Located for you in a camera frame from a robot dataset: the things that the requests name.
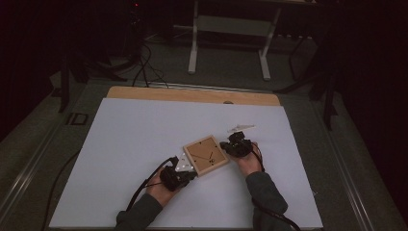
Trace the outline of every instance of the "table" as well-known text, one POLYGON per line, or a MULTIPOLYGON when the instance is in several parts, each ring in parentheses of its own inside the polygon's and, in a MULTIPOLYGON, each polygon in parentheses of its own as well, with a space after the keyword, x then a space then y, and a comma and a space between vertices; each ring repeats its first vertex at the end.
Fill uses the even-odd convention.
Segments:
MULTIPOLYGON (((226 139, 226 128, 238 121, 258 122, 259 127, 245 134, 258 142, 263 153, 270 153, 264 154, 264 164, 287 199, 287 217, 301 228, 322 227, 289 122, 279 105, 272 94, 111 88, 89 130, 50 227, 114 226, 115 215, 125 209, 136 187, 168 155, 181 154, 182 144, 203 138, 209 131, 218 140, 226 139)), ((228 164, 191 181, 150 227, 250 229, 249 198, 237 166, 228 164)))
POLYGON ((189 74, 195 73, 197 62, 197 38, 198 31, 220 32, 238 35, 258 36, 265 37, 265 45, 259 50, 258 55, 260 59, 261 69, 264 80, 270 80, 270 73, 268 68, 267 53, 273 34, 275 32, 276 25, 278 23, 279 16, 282 11, 282 6, 288 4, 302 4, 302 5, 316 5, 315 2, 306 2, 304 0, 267 0, 267 1, 246 1, 247 4, 253 4, 254 2, 263 2, 268 4, 275 4, 276 10, 274 17, 271 21, 264 20, 251 20, 242 18, 231 18, 223 16, 203 15, 199 13, 198 4, 199 0, 194 1, 194 14, 192 22, 192 46, 189 61, 189 74))

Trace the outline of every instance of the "small white object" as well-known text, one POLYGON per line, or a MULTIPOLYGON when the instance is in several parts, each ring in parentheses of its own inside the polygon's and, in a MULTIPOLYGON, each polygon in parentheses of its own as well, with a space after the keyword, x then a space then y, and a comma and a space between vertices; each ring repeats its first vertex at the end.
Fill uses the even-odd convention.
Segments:
POLYGON ((253 127, 255 127, 255 125, 240 125, 240 124, 238 124, 237 127, 233 128, 231 130, 228 130, 228 132, 229 133, 236 133, 236 132, 241 132, 241 131, 243 131, 245 129, 249 129, 249 128, 253 128, 253 127))
POLYGON ((194 171, 194 167, 192 167, 189 158, 183 153, 179 157, 179 162, 176 166, 176 171, 194 171))

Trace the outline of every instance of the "hand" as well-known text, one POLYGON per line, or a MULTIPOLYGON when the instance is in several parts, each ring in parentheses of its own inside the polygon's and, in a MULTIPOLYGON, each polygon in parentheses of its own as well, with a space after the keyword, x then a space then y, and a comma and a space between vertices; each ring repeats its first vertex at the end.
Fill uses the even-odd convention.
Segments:
MULTIPOLYGON (((259 153, 259 149, 258 149, 258 143, 253 142, 252 148, 255 154, 261 157, 261 154, 259 153)), ((231 159, 234 160, 238 164, 238 167, 240 168, 240 171, 244 177, 248 176, 249 174, 255 171, 262 171, 261 164, 259 163, 258 159, 255 157, 255 154, 251 152, 248 155, 241 157, 241 158, 231 157, 231 159)))
POLYGON ((162 180, 160 179, 160 172, 162 172, 164 168, 162 167, 155 176, 153 176, 150 181, 147 183, 148 185, 153 185, 149 186, 146 188, 146 193, 150 194, 153 196, 161 205, 162 207, 165 207, 168 201, 170 201, 171 198, 173 198, 174 195, 176 195, 180 190, 176 190, 174 192, 171 192, 166 188, 166 186, 162 183, 162 180))

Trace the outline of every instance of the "wooden board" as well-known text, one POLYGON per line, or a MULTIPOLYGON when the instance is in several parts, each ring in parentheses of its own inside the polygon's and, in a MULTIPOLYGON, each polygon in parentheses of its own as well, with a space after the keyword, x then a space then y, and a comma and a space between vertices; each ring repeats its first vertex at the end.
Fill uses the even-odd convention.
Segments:
POLYGON ((240 105, 280 106, 275 94, 217 90, 178 90, 112 87, 108 98, 151 99, 201 103, 233 103, 240 105))
POLYGON ((194 166, 198 177, 227 164, 229 161, 214 136, 187 144, 184 146, 184 151, 194 166))

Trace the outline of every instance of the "clock hand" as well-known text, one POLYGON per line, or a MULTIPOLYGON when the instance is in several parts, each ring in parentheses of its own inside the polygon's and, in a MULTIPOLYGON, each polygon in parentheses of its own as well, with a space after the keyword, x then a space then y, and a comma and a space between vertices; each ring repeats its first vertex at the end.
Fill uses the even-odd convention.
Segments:
POLYGON ((210 159, 207 159, 207 158, 204 158, 204 157, 199 157, 199 156, 195 156, 195 155, 192 155, 192 156, 198 157, 198 158, 201 158, 201 159, 204 159, 204 160, 206 160, 206 161, 210 160, 210 159))

